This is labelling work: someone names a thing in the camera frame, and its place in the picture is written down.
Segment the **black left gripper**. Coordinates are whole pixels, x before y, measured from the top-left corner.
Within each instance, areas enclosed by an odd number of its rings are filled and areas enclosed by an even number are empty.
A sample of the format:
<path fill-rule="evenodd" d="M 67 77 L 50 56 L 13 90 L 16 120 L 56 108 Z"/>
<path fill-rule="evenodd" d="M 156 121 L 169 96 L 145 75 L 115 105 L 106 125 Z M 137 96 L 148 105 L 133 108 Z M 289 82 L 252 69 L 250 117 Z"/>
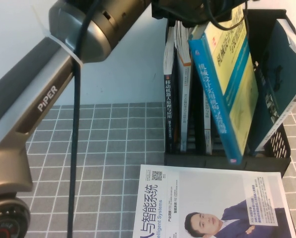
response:
<path fill-rule="evenodd" d="M 246 0 L 153 0 L 152 16 L 181 21 L 185 27 L 204 23 L 220 23 L 231 20 L 231 12 L 237 6 L 247 5 Z"/>

